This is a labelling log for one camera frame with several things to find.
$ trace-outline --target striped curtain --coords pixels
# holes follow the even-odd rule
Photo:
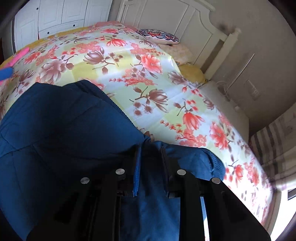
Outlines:
[[[296,103],[250,142],[273,188],[296,188]]]

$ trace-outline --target electrical outlet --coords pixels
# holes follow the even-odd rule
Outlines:
[[[250,80],[247,80],[245,82],[245,85],[247,86],[247,90],[252,97],[253,100],[257,100],[260,96],[259,90],[253,85],[253,83]]]

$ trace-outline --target white headboard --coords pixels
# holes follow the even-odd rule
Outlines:
[[[240,30],[227,36],[215,28],[209,19],[215,8],[204,0],[197,1],[122,0],[117,21],[176,35],[193,53],[192,63],[210,80],[233,48]]]

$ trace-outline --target bed cover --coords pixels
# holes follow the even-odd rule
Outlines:
[[[13,76],[0,86],[0,119],[35,82],[63,86],[89,80],[152,140],[215,153],[226,167],[223,182],[265,223],[272,188],[258,160],[227,118],[157,45],[115,21],[59,33],[29,47]]]

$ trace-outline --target metal screw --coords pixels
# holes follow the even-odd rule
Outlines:
[[[124,174],[124,173],[125,173],[125,170],[122,169],[122,168],[119,168],[119,169],[116,170],[116,174],[117,174],[117,175],[122,175],[122,174]]]
[[[184,176],[186,174],[186,171],[183,169],[180,169],[177,171],[177,174],[179,174],[180,176]]]
[[[212,179],[212,182],[215,183],[215,184],[219,184],[221,182],[221,180],[219,178],[217,178],[217,177],[214,177]]]
[[[80,182],[82,184],[88,184],[89,183],[89,178],[88,177],[81,178]]]

